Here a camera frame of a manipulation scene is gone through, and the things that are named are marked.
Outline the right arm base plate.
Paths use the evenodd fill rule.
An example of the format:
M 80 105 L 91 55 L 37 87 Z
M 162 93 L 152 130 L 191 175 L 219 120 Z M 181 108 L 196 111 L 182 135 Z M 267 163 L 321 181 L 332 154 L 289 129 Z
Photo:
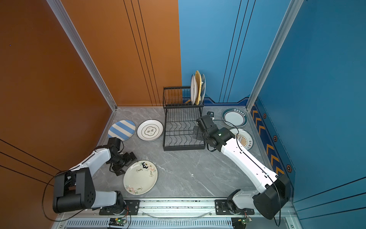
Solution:
M 238 209 L 233 203 L 229 204 L 226 199 L 216 199 L 214 201 L 216 215 L 254 215 L 254 209 Z

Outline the white plate red characters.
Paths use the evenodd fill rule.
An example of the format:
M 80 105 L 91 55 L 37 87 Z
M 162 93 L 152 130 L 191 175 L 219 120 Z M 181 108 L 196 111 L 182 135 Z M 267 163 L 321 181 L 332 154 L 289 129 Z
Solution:
M 192 105 L 195 105 L 195 101 L 197 98 L 197 81 L 195 79 L 195 75 L 192 75 L 191 77 L 191 103 Z

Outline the orange sunburst plate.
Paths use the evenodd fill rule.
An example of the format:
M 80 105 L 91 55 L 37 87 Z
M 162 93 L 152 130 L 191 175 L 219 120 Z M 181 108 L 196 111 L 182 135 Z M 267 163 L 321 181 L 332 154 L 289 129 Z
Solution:
M 253 138 L 247 131 L 240 128 L 233 128 L 230 131 L 237 137 L 238 141 L 246 150 L 250 150 L 253 147 Z

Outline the white flower outline plate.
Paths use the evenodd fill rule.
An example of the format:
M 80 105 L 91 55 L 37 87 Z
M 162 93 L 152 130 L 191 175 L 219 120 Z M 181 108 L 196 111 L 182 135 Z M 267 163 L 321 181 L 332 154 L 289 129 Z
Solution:
M 142 122 L 137 128 L 137 136 L 143 141 L 154 141 L 163 134 L 163 124 L 155 119 Z

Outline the yellow woven tray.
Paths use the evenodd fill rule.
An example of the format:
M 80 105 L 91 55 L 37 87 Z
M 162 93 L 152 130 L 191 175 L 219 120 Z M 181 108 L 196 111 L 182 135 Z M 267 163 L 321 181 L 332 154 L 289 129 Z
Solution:
M 201 89 L 202 89 L 202 76 L 199 71 L 195 72 L 195 79 L 197 82 L 197 97 L 195 100 L 195 104 L 199 105 L 200 100 L 201 100 Z

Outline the cream floral plate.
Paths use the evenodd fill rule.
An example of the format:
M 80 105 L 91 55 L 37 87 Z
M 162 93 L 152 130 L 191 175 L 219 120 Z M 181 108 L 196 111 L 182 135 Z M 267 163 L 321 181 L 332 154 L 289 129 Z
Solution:
M 131 165 L 124 175 L 124 188 L 132 195 L 142 195 L 156 184 L 158 171 L 150 161 L 142 160 Z

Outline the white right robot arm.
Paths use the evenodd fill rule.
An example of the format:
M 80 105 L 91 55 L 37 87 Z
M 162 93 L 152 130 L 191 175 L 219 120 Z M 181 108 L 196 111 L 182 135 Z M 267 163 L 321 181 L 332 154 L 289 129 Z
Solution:
M 280 215 L 282 207 L 290 200 L 291 182 L 287 175 L 276 174 L 245 149 L 239 129 L 232 132 L 225 127 L 218 128 L 209 114 L 199 117 L 196 122 L 198 139 L 231 159 L 256 188 L 253 192 L 237 189 L 230 194 L 227 197 L 229 211 L 240 214 L 244 209 L 257 209 L 267 219 Z

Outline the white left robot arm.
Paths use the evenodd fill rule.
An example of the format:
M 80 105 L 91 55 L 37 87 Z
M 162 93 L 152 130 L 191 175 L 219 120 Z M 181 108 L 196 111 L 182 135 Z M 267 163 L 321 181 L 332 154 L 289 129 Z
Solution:
M 116 176 L 126 173 L 124 168 L 136 161 L 133 152 L 122 153 L 123 141 L 108 139 L 106 145 L 97 146 L 92 153 L 73 168 L 54 178 L 52 208 L 55 213 L 86 209 L 100 209 L 101 215 L 120 215 L 127 211 L 127 204 L 120 191 L 97 191 L 92 177 L 104 164 Z

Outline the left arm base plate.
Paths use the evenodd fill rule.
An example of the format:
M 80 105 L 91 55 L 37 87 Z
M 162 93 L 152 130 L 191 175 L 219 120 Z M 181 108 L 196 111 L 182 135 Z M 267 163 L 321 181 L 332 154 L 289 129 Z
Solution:
M 135 216 L 138 214 L 140 207 L 140 200 L 130 199 L 124 200 L 122 204 L 115 204 L 113 206 L 102 207 L 99 211 L 99 215 L 102 216 L 124 216 L 128 215 Z

